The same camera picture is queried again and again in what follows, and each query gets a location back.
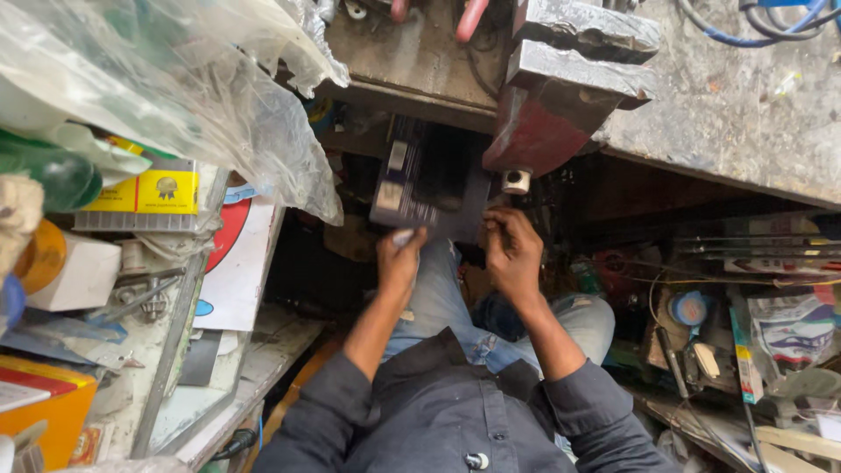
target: green bottle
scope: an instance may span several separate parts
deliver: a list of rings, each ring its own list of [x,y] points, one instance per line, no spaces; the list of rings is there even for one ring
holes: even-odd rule
[[[103,177],[84,156],[0,130],[0,174],[25,174],[44,187],[44,212],[73,212],[93,202]]]

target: cardboard box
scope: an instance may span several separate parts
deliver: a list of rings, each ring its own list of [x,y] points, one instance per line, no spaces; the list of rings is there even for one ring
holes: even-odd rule
[[[70,311],[108,303],[117,281],[122,248],[111,243],[62,232],[67,243],[64,268],[26,305],[45,311]]]
[[[67,467],[97,384],[69,369],[0,355],[0,434],[29,437],[25,453],[43,457],[46,471]]]

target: white box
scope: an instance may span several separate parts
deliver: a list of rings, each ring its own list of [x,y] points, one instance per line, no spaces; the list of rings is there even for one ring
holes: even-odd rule
[[[45,311],[70,311],[108,304],[117,281],[122,248],[63,231],[67,243],[64,267],[26,305]]]

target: metal vise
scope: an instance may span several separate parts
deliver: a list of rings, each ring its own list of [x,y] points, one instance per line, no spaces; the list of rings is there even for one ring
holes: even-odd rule
[[[652,20],[571,0],[524,0],[514,37],[520,44],[500,91],[486,169],[539,178],[578,152],[614,109],[654,98],[656,76],[639,66],[659,48]],[[503,190],[524,191],[522,181],[507,179]]]

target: orange box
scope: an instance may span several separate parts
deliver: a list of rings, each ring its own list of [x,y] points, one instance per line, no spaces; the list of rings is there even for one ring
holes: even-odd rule
[[[0,355],[0,433],[29,429],[45,470],[65,468],[97,386],[93,376]]]

